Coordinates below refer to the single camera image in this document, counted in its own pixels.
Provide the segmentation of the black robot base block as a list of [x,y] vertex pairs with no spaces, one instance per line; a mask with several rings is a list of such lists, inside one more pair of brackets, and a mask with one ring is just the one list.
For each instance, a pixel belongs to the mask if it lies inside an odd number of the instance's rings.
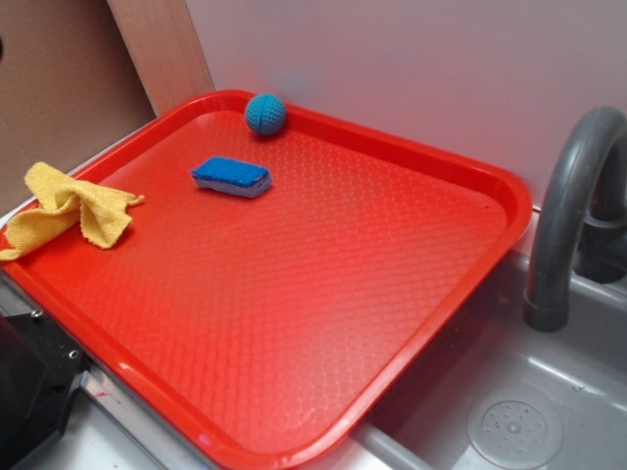
[[66,431],[83,349],[51,317],[1,318],[1,467],[20,469]]

